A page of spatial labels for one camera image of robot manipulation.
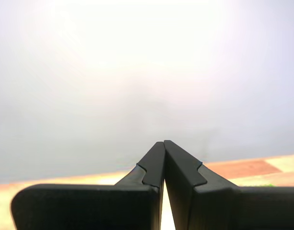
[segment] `wooden table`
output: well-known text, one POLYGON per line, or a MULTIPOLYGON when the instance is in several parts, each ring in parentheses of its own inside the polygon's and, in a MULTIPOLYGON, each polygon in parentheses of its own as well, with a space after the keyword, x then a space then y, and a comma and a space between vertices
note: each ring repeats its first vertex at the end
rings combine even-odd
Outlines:
MULTIPOLYGON (((209 163, 206 166, 239 186, 273 184, 294 186, 294 155, 209 163)), ((15 230, 10 201, 21 189, 39 183, 56 184, 115 184, 128 172, 104 175, 88 175, 70 178, 55 178, 38 181, 0 184, 0 230, 15 230)), ((162 230, 174 230, 173 218, 166 188, 164 188, 162 230)))

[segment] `black plastic piece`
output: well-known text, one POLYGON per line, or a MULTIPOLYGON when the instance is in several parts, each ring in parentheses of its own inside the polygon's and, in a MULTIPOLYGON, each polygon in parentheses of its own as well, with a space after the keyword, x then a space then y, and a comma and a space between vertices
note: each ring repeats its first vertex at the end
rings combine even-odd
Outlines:
POLYGON ((294 230, 294 187, 238 187, 173 142, 164 145, 176 230, 294 230))
POLYGON ((25 188, 11 203, 16 228, 160 230, 164 159, 164 143, 157 142, 116 185, 38 184, 25 188))

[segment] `white wall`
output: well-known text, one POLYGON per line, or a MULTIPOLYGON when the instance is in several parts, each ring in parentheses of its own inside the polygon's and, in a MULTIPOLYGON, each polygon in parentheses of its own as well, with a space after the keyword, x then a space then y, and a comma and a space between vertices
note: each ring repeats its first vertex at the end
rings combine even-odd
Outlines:
POLYGON ((105 3, 0 1, 0 183, 294 153, 294 1, 105 3))

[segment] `wooden surface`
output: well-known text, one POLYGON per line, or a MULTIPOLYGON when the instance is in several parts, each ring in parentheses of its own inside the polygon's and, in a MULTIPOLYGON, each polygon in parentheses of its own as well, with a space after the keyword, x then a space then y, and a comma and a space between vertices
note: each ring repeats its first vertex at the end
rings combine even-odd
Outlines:
MULTIPOLYGON (((273 184, 276 186, 294 186, 294 155, 209 163, 206 166, 239 186, 259 186, 273 184)), ((10 201, 21 189, 39 183, 56 184, 115 184, 128 172, 104 175, 88 175, 71 178, 55 178, 0 184, 0 230, 15 230, 11 214, 10 201)), ((164 189, 162 230, 174 230, 173 218, 166 188, 164 189)))

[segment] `black plastic part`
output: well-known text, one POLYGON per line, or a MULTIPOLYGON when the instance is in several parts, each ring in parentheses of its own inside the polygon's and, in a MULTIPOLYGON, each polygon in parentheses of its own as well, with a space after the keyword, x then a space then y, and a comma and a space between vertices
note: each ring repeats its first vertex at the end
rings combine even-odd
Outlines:
POLYGON ((138 164, 116 185, 38 184, 25 188, 11 203, 16 228, 160 230, 164 158, 164 143, 160 142, 143 157, 144 168, 138 164))
POLYGON ((294 187, 238 187, 204 165, 197 171, 200 161, 171 141, 164 144, 176 230, 294 230, 294 187))
POLYGON ((161 188, 164 182, 165 147, 163 142, 157 142, 149 152, 137 163, 145 169, 143 184, 161 188))

